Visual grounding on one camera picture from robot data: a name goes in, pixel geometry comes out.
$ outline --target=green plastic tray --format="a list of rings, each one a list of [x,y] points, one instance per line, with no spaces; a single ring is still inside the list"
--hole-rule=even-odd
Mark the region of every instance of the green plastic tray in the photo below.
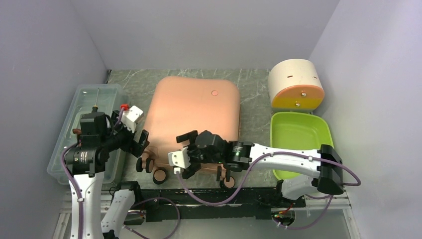
[[[322,118],[297,112],[279,112],[271,117],[271,147],[310,150],[320,149],[321,144],[334,147],[329,127]],[[273,170],[273,173],[278,180],[300,175],[280,170]]]

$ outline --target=transparent storage bin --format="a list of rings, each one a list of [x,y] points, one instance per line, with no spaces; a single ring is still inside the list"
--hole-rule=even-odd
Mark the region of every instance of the transparent storage bin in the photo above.
[[[80,119],[83,114],[90,113],[98,94],[98,111],[111,116],[114,110],[119,110],[121,104],[129,103],[129,96],[118,84],[79,85],[76,89],[59,138],[51,156],[47,172],[60,184],[67,185],[69,181],[60,164],[60,153],[65,147],[76,142],[73,128],[80,128]],[[118,183],[121,179],[126,153],[116,150],[110,153],[110,158],[105,164],[104,184]]]

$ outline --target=cylindrical foam roll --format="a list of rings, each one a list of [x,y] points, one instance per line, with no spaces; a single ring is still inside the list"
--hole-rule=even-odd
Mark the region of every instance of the cylindrical foam roll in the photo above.
[[[277,64],[268,76],[274,111],[311,112],[324,99],[324,90],[312,62],[290,59]]]

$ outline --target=floor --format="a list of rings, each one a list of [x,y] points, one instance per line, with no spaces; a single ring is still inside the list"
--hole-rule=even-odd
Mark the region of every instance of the floor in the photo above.
[[[155,86],[166,76],[183,76],[203,79],[227,79],[237,85],[240,90],[240,140],[252,141],[262,145],[270,143],[271,108],[267,90],[268,69],[186,69],[186,70],[120,70],[112,71],[109,84],[120,84],[131,98],[133,105],[141,108],[146,114],[154,95]],[[162,185],[152,182],[152,174],[135,170],[136,158],[128,155],[123,181],[136,180],[142,188],[181,188],[175,175],[171,174]],[[233,173],[236,184],[243,177],[242,173]],[[276,178],[271,170],[257,170],[249,174],[246,187],[275,186]],[[218,188],[215,175],[197,173],[186,180],[189,188]]]

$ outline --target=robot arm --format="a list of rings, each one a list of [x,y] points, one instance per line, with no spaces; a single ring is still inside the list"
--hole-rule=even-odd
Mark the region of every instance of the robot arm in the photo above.
[[[78,144],[66,149],[64,160],[74,180],[70,182],[71,238],[118,238],[128,210],[135,202],[141,201],[137,182],[121,183],[116,187],[110,209],[101,221],[101,189],[109,152],[120,148],[140,157],[149,144],[148,132],[145,130],[142,131],[138,142],[133,140],[136,124],[142,118],[143,112],[136,106],[130,109],[128,106],[123,107],[125,110],[120,117],[121,123],[117,119],[120,112],[113,112],[110,127],[107,124],[109,117],[103,112],[97,112],[98,108],[94,107],[91,113],[83,115],[81,130],[77,130]],[[78,197],[74,183],[78,186],[81,197]]]
[[[296,200],[313,192],[332,195],[343,193],[342,169],[316,160],[324,158],[342,164],[341,158],[329,145],[322,145],[319,150],[287,150],[251,142],[227,142],[209,131],[199,135],[197,131],[192,131],[177,137],[177,142],[185,140],[189,140],[187,147],[168,155],[175,173],[181,172],[184,179],[194,175],[201,168],[201,163],[222,163],[226,170],[234,172],[248,170],[253,165],[253,169],[276,169],[302,174],[282,182],[282,196],[286,199]]]

